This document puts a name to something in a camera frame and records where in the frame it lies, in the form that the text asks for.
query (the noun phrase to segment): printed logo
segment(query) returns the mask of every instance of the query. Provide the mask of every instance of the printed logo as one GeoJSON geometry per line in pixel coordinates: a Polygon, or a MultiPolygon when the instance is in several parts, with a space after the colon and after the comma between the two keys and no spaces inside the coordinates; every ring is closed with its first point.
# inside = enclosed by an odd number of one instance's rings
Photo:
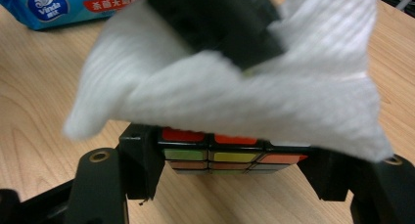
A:
{"type": "Polygon", "coordinates": [[[27,7],[43,22],[55,20],[69,12],[67,0],[27,0],[27,7]]]}

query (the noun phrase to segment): tissue box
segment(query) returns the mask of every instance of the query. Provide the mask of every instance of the tissue box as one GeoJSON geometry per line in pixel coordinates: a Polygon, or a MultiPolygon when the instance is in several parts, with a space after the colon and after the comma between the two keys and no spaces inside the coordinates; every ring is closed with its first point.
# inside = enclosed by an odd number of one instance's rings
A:
{"type": "Polygon", "coordinates": [[[136,0],[0,0],[19,22],[38,30],[112,16],[136,0]]]}

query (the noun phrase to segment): table surface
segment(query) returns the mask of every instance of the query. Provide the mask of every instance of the table surface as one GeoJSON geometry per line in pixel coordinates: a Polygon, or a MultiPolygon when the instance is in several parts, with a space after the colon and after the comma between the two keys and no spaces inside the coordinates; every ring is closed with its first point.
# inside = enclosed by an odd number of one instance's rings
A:
{"type": "MultiPolygon", "coordinates": [[[[415,20],[382,2],[378,17],[369,54],[380,122],[396,153],[415,163],[415,20]]],[[[36,32],[0,9],[0,188],[22,200],[73,178],[82,155],[116,146],[128,124],[112,121],[84,142],[62,135],[103,23],[36,32]]],[[[351,223],[351,197],[320,201],[296,166],[256,176],[185,176],[166,166],[155,199],[129,202],[129,212],[131,223],[351,223]]]]}

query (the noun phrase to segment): cube face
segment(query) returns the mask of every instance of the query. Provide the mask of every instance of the cube face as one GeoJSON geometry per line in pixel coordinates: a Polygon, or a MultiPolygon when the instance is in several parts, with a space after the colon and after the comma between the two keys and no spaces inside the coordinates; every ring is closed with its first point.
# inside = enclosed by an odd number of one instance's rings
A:
{"type": "Polygon", "coordinates": [[[269,174],[306,158],[310,147],[252,138],[160,129],[158,145],[179,174],[269,174]]]}

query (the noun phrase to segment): white tissue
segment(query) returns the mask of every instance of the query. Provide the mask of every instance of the white tissue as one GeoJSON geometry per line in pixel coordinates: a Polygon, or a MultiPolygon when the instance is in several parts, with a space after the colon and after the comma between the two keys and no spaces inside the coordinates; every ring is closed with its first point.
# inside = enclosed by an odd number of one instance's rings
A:
{"type": "Polygon", "coordinates": [[[217,52],[191,55],[145,2],[130,5],[86,61],[66,135],[89,138],[122,119],[390,157],[366,73],[376,0],[286,0],[280,10],[269,30],[287,53],[245,77],[217,52]]]}

